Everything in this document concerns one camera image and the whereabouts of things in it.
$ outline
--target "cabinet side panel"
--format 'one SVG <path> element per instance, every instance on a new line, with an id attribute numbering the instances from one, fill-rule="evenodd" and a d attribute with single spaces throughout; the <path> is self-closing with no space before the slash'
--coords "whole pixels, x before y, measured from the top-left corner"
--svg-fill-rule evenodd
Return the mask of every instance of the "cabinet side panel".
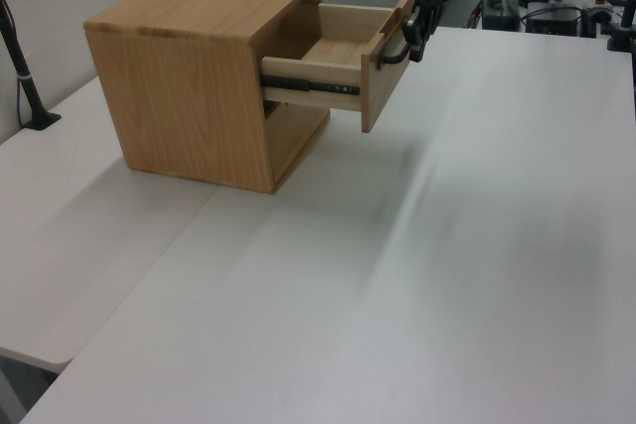
<path id="1" fill-rule="evenodd" d="M 273 188 L 252 48 L 86 32 L 131 169 Z"/>

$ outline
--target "wooden box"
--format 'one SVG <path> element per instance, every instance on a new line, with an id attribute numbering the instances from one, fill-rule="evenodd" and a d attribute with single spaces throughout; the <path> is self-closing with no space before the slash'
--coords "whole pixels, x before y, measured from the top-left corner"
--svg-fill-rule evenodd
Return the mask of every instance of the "wooden box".
<path id="1" fill-rule="evenodd" d="M 409 14 L 409 0 L 125 0 L 84 28 L 128 167 L 274 193 L 329 108 L 371 131 L 408 63 L 379 57 Z"/>

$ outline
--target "open drawer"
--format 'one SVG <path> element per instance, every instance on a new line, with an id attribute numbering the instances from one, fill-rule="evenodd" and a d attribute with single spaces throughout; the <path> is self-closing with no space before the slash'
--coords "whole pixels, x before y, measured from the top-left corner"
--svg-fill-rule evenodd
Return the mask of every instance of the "open drawer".
<path id="1" fill-rule="evenodd" d="M 360 111 L 370 132 L 408 65 L 381 59 L 403 45 L 411 10 L 412 0 L 394 9 L 300 3 L 260 52 L 263 99 Z"/>

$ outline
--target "white table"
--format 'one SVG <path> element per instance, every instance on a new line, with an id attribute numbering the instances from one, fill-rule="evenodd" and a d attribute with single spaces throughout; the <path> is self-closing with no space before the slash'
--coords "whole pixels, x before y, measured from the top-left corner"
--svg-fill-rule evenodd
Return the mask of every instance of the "white table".
<path id="1" fill-rule="evenodd" d="M 634 422 L 629 56 L 438 29 L 358 127 L 219 188 L 25 424 Z"/>
<path id="2" fill-rule="evenodd" d="M 98 80 L 0 147 L 0 355 L 60 372 L 215 186 L 127 169 Z"/>

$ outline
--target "cabinet top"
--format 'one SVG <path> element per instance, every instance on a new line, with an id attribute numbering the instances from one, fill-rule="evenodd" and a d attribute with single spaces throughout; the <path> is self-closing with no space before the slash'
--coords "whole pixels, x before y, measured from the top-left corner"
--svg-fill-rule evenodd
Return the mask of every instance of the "cabinet top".
<path id="1" fill-rule="evenodd" d="M 84 22 L 86 30 L 250 42 L 300 0 L 124 0 Z"/>

